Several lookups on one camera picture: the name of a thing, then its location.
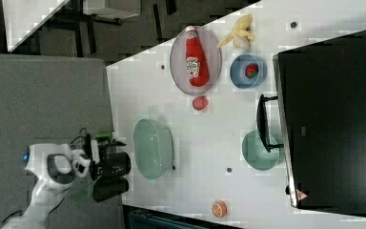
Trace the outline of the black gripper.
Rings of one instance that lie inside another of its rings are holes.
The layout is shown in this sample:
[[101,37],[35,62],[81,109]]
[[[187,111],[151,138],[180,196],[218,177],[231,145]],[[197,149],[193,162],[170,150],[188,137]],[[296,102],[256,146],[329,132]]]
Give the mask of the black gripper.
[[127,144],[111,133],[95,135],[90,144],[90,175],[93,180],[98,179],[93,185],[93,199],[101,202],[126,193],[129,182],[122,176],[131,171],[132,162],[126,152],[118,149]]

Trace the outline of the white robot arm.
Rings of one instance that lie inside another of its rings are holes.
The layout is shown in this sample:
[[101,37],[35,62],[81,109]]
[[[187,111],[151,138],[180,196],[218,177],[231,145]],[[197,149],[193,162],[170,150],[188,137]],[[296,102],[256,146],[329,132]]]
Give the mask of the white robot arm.
[[45,221],[64,200],[75,180],[89,176],[92,183],[77,193],[101,202],[129,190],[125,179],[132,168],[125,152],[110,154],[108,149],[122,143],[111,135],[78,137],[82,144],[32,144],[23,156],[25,170],[36,177],[30,204],[24,211],[7,216],[0,229],[46,229]]

